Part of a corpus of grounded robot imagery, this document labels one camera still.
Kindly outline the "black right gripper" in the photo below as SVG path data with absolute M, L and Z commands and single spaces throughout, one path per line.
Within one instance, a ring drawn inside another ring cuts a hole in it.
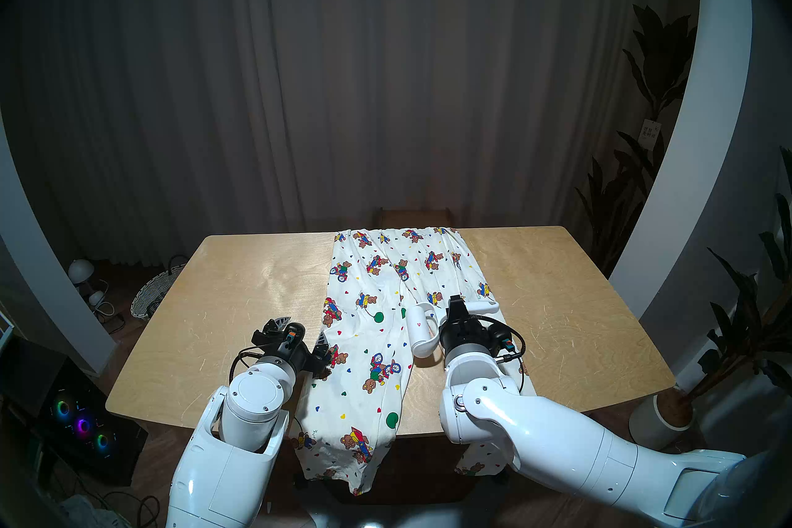
M 450 296 L 447 306 L 447 321 L 439 328 L 440 345 L 445 355 L 451 355 L 462 346 L 475 345 L 478 348 L 465 349 L 489 355 L 493 353 L 493 340 L 488 326 L 494 319 L 488 316 L 468 316 L 465 300 L 462 296 Z

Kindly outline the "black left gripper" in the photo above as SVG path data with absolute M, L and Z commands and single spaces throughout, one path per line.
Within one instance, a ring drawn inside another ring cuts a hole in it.
M 324 375 L 330 365 L 330 348 L 324 331 L 319 333 L 314 348 L 309 350 L 304 342 L 305 327 L 290 322 L 291 317 L 273 318 L 262 330 L 253 332 L 252 344 L 263 353 L 256 364 L 289 365 L 295 374 L 306 371 L 312 375 Z

